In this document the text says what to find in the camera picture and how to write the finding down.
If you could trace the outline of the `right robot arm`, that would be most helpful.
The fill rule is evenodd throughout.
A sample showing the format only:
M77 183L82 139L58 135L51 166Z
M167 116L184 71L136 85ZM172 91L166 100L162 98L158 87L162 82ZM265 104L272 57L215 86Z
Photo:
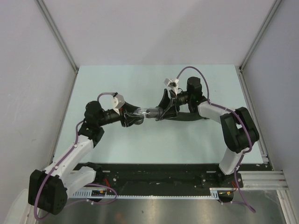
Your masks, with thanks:
M244 155L259 140L259 132L245 107L232 110L211 103L202 92L200 78L187 79L186 91L178 91L178 79L165 79L163 97L157 106L156 120L197 121L211 119L221 125L227 149L219 163L215 181L227 187L233 180Z

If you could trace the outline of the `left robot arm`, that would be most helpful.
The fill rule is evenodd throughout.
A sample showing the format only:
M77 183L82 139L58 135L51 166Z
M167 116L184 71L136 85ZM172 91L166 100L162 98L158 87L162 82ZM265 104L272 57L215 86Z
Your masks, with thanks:
M139 107L126 102L119 102L115 108L106 111L99 101L86 105L84 119L75 127L74 143L44 170L35 170L30 175L28 203L34 207L37 220L41 220L38 209L56 215L63 210L68 198L82 187L102 184L103 174L92 167L83 166L75 174L71 172L100 142L104 135L103 126L119 121L123 127L129 127L142 122L143 116L138 110Z

